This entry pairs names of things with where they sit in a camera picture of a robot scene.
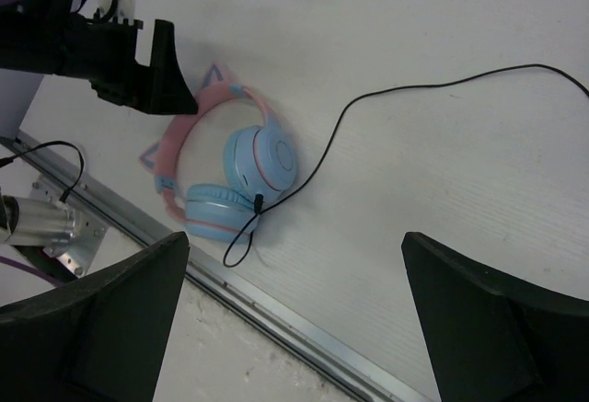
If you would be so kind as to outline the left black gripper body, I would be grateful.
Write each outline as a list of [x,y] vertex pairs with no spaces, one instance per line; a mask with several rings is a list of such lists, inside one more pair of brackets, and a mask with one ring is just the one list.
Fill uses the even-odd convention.
[[137,19],[100,22],[72,14],[64,28],[56,75],[87,80],[99,98],[118,106],[137,108],[144,76],[135,60]]

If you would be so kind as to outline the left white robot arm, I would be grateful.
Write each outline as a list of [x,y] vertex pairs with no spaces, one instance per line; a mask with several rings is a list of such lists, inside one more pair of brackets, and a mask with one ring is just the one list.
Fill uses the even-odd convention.
[[99,98],[148,115],[197,113],[179,69],[173,23],[156,20],[150,63],[140,64],[143,23],[118,17],[120,1],[85,17],[74,0],[1,0],[2,68],[87,80]]

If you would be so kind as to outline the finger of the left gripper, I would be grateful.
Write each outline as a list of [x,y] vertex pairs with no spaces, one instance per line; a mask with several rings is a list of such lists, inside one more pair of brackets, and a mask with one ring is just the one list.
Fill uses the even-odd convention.
[[133,107],[147,115],[195,115],[198,102],[179,68],[172,22],[155,21],[150,63],[137,64],[133,77]]

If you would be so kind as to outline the pink blue cat-ear headphones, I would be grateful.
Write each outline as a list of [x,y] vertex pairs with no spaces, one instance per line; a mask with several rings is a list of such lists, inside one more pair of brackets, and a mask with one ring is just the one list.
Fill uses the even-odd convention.
[[[232,132],[225,142],[226,187],[193,185],[186,192],[184,205],[179,206],[177,172],[185,141],[205,114],[238,98],[246,98],[259,108],[263,124]],[[266,101],[236,82],[217,63],[205,74],[195,100],[199,113],[174,117],[161,139],[148,147],[139,161],[154,177],[156,193],[168,214],[189,234],[243,244],[257,227],[255,213],[277,202],[293,186],[297,175],[295,149]]]

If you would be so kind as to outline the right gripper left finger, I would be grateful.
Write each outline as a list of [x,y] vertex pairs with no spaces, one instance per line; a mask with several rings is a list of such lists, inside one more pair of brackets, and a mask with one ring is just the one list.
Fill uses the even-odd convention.
[[152,400],[189,254],[186,235],[174,233],[2,306],[2,400]]

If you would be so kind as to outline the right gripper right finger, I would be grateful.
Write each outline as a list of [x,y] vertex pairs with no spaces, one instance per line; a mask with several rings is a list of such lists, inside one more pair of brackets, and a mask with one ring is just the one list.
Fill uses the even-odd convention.
[[401,251],[443,401],[585,401],[588,303],[427,235]]

